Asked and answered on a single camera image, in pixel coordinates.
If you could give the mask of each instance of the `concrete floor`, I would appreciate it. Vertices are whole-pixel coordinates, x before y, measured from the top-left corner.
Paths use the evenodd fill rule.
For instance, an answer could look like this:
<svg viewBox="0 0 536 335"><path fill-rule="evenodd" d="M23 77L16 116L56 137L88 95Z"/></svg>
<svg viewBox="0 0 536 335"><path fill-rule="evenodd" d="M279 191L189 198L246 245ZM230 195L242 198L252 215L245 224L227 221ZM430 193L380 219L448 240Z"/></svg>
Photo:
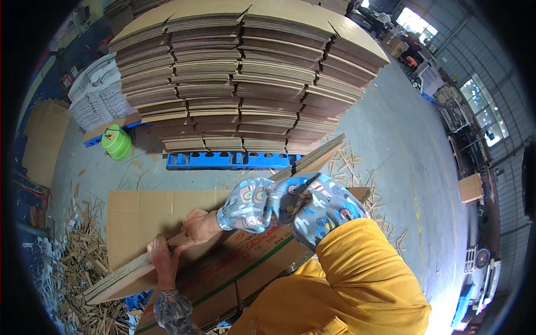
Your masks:
<svg viewBox="0 0 536 335"><path fill-rule="evenodd" d="M391 61L363 100L342 118L335 134L344 132L351 140L353 153L363 160L354 170L364 181L375 171L386 204L377 214L391 222L395 236L408 230L402 246L404 258L432 305L427 333L450 334L464 277L467 210L460 202L455 162L438 115L411 86L398 63ZM119 189L121 180L128 180L122 189L213 190L224 188L220 184L232 188L243 179L270 176L265 171L168 171L164 159L154 161L150 154L161 150L150 128L139 126L135 133L134 159L143 163L142 169L132 164L133 157L115 162L100 146L86 148L81 129L71 122L51 188L56 236L65 232L69 201L78 182L79 198L106 201L108 191ZM86 173L78 176L83 169ZM137 185L138 177L132 173L147 169ZM105 209L102 214L99 223L104 226Z"/></svg>

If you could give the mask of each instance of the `metal wall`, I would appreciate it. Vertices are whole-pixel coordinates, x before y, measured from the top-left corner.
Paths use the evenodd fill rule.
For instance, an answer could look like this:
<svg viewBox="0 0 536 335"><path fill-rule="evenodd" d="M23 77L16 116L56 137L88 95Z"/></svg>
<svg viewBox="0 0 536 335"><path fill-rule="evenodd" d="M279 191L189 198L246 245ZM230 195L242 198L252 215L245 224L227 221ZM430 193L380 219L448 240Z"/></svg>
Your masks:
<svg viewBox="0 0 536 335"><path fill-rule="evenodd" d="M392 1L390 8L385 0L378 2L395 18L408 7L434 26L438 34L432 45L442 68L456 76L459 86L478 74L499 108L509 136L489 148L490 169L496 175L501 218L503 270L498 290L510 290L522 274L530 231L523 215L521 165L524 142L535 134L518 68L485 21L461 0Z"/></svg>

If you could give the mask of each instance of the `green stripe on box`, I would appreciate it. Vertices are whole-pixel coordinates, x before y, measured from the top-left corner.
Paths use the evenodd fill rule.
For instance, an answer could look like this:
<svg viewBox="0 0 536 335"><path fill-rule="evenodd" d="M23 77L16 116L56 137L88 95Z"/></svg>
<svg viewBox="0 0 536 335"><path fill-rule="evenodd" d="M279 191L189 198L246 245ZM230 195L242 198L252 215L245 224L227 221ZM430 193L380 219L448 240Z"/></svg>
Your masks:
<svg viewBox="0 0 536 335"><path fill-rule="evenodd" d="M239 280L240 278L244 277L247 273L249 273L251 270L253 270L254 268L256 268L259 264L261 264L262 262L264 262L265 260L267 260L268 258L270 258L273 254L275 254L277 251L279 251L282 247L284 247L288 242L290 242L292 239L294 238L294 235L291 235L289 236L287 239L285 239L284 241L282 241L281 243L279 243L275 248L273 248L272 250L270 250L270 252L268 252L266 255L264 255L263 257L259 258L257 261L255 261L253 264L251 264L250 266L248 266L247 268L245 268L242 272L240 272L239 274L237 274L236 276L232 277L231 279L227 280L224 284L218 286L217 288L215 288L213 291L207 293L205 296L201 297L200 299L196 300L195 302L192 303L192 306L197 306L205 301L207 301L208 299L212 298L213 296L215 296L216 294L220 293L224 288L226 288L227 286L231 285L232 283L234 283L235 281ZM156 322L153 322L151 323L150 325L147 325L143 328L141 328L139 331L136 331L135 334L141 334L151 328L154 328L158 325L158 323Z"/></svg>

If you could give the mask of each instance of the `yellow sleeve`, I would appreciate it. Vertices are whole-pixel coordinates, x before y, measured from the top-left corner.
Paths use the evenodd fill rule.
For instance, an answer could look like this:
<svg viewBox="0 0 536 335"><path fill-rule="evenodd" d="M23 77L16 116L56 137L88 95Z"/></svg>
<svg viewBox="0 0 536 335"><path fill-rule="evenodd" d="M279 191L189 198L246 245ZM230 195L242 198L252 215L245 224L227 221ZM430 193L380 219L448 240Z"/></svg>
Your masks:
<svg viewBox="0 0 536 335"><path fill-rule="evenodd" d="M370 219L356 219L329 232L316 247L326 280L377 326L424 333L431 307L417 278Z"/></svg>

